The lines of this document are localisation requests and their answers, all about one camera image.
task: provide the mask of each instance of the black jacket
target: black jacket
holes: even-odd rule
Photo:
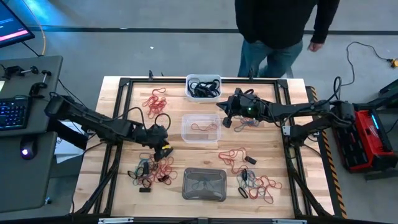
[[[322,44],[340,0],[235,0],[236,25],[249,42],[260,40],[273,49],[293,46],[303,38],[305,24],[318,4],[312,42]]]

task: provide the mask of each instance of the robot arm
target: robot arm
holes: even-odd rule
[[[253,94],[253,90],[243,93],[240,88],[235,89],[234,95],[229,96],[228,101],[217,103],[217,106],[227,114],[227,117],[223,120],[225,127],[231,126],[233,116],[244,116],[275,124],[280,121],[284,135],[288,136],[290,143],[296,146],[302,146],[304,140],[310,134],[332,126],[348,127],[355,120],[354,106],[347,102],[321,100],[295,105],[282,105],[260,99]],[[314,115],[321,116],[321,118],[305,125],[285,125],[291,117]]]
[[[149,129],[137,121],[127,119],[112,119],[76,103],[69,96],[54,94],[48,103],[45,113],[57,120],[69,119],[81,125],[82,130],[95,131],[98,137],[108,143],[131,141],[143,147],[155,149],[155,160],[167,157],[172,149],[162,150],[169,145],[168,134],[163,126],[152,125]]]

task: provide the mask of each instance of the monitor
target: monitor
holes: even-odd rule
[[[0,0],[0,48],[33,39],[35,35],[25,24]]]

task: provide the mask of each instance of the concrete floor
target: concrete floor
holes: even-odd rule
[[[26,1],[44,25],[236,28],[232,0]],[[9,5],[28,26],[35,26],[20,0],[11,0]],[[346,0],[341,2],[331,29],[398,30],[398,23],[394,22],[398,20],[397,15],[396,0]],[[312,28],[314,17],[315,13],[306,29]],[[42,38],[40,32],[35,35],[37,38],[27,43],[39,52]],[[163,72],[166,76],[213,73],[234,77],[243,41],[239,34],[47,32],[46,36],[46,55],[64,57],[62,81],[90,108],[96,106],[105,75],[147,75],[148,70],[152,70],[155,75]],[[304,37],[305,44],[310,38]],[[398,57],[398,36],[330,35],[321,51],[301,53],[292,67],[294,77],[304,78],[307,85],[317,89],[320,98],[328,98],[336,76],[341,76],[343,83],[352,80],[346,61],[346,46],[352,41],[373,45],[382,57]],[[389,68],[366,47],[353,45],[350,49],[356,81],[343,88],[341,97],[350,102],[366,102],[394,81],[398,70]],[[0,50],[0,59],[33,56],[22,44]],[[349,218],[397,223],[398,178],[365,182],[363,175],[347,173],[339,163],[336,148],[332,147],[332,151]],[[78,162],[72,161],[72,164],[76,166]],[[0,220],[68,213],[76,178],[77,175],[51,180],[49,196],[53,204],[31,211],[2,213]]]

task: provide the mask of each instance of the yellow black hazard tape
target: yellow black hazard tape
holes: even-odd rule
[[[318,101],[317,92],[315,91],[314,87],[311,86],[310,89],[312,91],[312,95],[313,95],[314,101]],[[336,188],[337,199],[338,199],[338,202],[340,204],[341,216],[343,218],[347,218],[346,207],[344,206],[344,202],[343,202],[343,194],[341,193],[340,184],[338,183],[336,168],[335,168],[335,165],[333,163],[333,158],[331,156],[328,136],[326,135],[325,131],[322,131],[322,137],[323,137],[323,143],[325,143],[326,154],[327,154],[328,160],[329,160],[331,176],[332,176],[335,188]]]

